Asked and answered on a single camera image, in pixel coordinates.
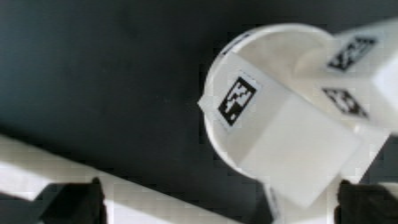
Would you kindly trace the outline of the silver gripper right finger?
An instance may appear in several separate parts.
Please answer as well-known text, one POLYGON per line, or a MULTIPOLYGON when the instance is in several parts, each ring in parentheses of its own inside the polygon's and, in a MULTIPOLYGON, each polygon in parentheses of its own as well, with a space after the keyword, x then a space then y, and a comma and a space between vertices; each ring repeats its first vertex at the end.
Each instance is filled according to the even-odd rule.
POLYGON ((333 224, 398 224, 398 183, 342 180, 335 198, 333 224))

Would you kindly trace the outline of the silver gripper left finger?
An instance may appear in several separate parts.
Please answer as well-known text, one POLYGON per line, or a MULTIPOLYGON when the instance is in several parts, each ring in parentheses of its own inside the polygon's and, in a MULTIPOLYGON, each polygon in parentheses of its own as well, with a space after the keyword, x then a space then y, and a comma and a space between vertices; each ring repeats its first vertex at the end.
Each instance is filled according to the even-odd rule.
POLYGON ((49 184, 37 196, 44 203, 40 224, 106 224, 104 193, 99 179, 49 184))

